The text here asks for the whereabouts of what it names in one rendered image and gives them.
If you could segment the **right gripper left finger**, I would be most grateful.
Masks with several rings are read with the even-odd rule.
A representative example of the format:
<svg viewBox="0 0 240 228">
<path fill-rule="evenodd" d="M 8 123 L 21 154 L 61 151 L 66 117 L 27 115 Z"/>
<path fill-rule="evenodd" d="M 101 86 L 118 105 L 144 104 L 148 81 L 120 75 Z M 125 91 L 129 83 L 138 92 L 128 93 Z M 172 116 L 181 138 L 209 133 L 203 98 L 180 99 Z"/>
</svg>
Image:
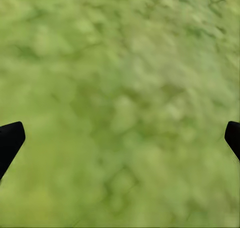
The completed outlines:
<svg viewBox="0 0 240 228">
<path fill-rule="evenodd" d="M 21 121 L 0 127 L 0 180 L 26 139 Z"/>
</svg>

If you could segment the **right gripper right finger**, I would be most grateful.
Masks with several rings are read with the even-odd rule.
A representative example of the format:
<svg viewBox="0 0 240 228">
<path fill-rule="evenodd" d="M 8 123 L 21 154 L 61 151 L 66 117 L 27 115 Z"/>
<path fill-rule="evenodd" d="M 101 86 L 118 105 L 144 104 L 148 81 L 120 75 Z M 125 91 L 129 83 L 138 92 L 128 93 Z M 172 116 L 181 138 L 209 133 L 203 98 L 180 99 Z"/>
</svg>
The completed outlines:
<svg viewBox="0 0 240 228">
<path fill-rule="evenodd" d="M 240 123 L 229 121 L 226 131 L 225 140 L 240 160 Z"/>
</svg>

